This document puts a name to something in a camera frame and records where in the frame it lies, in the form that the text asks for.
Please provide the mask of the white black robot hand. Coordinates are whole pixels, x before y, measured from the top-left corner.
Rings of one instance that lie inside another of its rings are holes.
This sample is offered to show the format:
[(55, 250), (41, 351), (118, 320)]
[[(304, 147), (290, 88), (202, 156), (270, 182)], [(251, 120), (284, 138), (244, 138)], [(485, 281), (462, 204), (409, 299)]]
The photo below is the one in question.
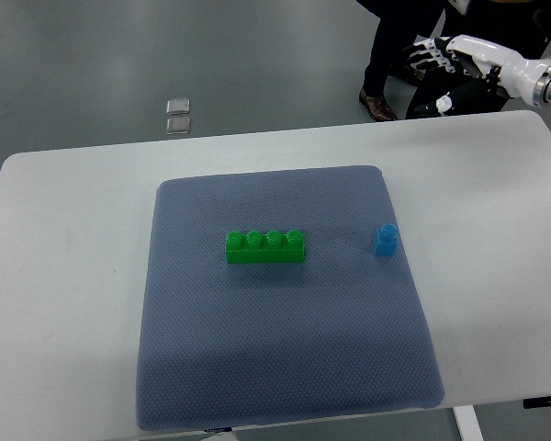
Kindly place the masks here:
[(541, 107), (543, 75), (551, 66), (551, 58), (526, 59), (517, 51), (467, 35), (422, 40), (404, 52), (408, 64), (472, 78), (471, 83), (416, 107), (423, 117), (461, 115), (473, 98), (491, 95), (519, 97), (529, 106)]

